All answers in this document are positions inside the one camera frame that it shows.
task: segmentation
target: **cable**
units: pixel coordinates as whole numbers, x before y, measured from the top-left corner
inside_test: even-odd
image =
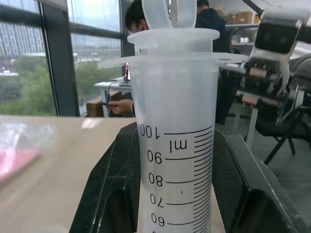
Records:
[[[122,81],[111,82],[111,83],[109,84],[108,93],[107,93],[107,96],[106,96],[106,107],[107,107],[107,109],[108,109],[108,116],[109,116],[109,113],[110,113],[110,111],[111,111],[111,109],[108,108],[108,106],[109,106],[109,102],[110,102],[110,100],[111,100],[110,91],[111,91],[112,84],[115,84],[115,83],[122,83],[122,82],[123,82],[123,80],[122,80]]]
[[[262,0],[262,1],[263,1],[264,3],[270,5],[270,6],[273,6],[273,5],[271,5],[270,3],[267,3],[265,0]]]

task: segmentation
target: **white wall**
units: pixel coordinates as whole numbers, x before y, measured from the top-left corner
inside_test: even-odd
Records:
[[[219,4],[223,7],[223,12],[228,14],[236,14],[239,11],[253,11],[242,0],[208,0],[210,7],[214,8]],[[311,0],[252,0],[258,7],[265,9],[272,6],[283,6],[291,8],[308,8],[311,11]]]

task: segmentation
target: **black holder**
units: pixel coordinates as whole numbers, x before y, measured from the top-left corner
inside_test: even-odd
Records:
[[[216,126],[212,183],[227,233],[309,233],[272,171],[240,135]],[[136,124],[121,129],[92,170],[70,233],[137,230],[140,154]]]

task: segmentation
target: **green foliage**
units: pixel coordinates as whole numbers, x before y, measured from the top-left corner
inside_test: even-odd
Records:
[[[0,92],[0,114],[55,116],[55,103],[50,76],[44,58],[21,57],[16,61],[18,77],[0,77],[1,83],[20,90],[19,97],[3,101],[4,90]],[[78,97],[84,103],[99,96],[100,92],[94,88],[95,83],[120,77],[120,68],[98,70],[96,62],[78,63],[75,68]]]
[[[120,67],[110,69],[98,69],[97,62],[81,63],[75,69],[78,97],[87,102],[100,95],[94,84],[119,78],[122,76]]]

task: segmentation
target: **brown box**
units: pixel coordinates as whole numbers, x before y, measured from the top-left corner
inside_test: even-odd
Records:
[[[254,23],[259,23],[259,22],[260,22],[259,16],[258,14],[256,14],[254,18]]]
[[[88,117],[103,117],[102,98],[98,97],[86,103],[86,112]]]
[[[253,12],[251,11],[243,11],[237,13],[236,24],[248,24],[252,23],[253,20]]]
[[[216,10],[216,12],[222,18],[225,16],[222,10]]]
[[[224,20],[227,22],[227,24],[236,24],[237,16],[236,15],[224,16]]]

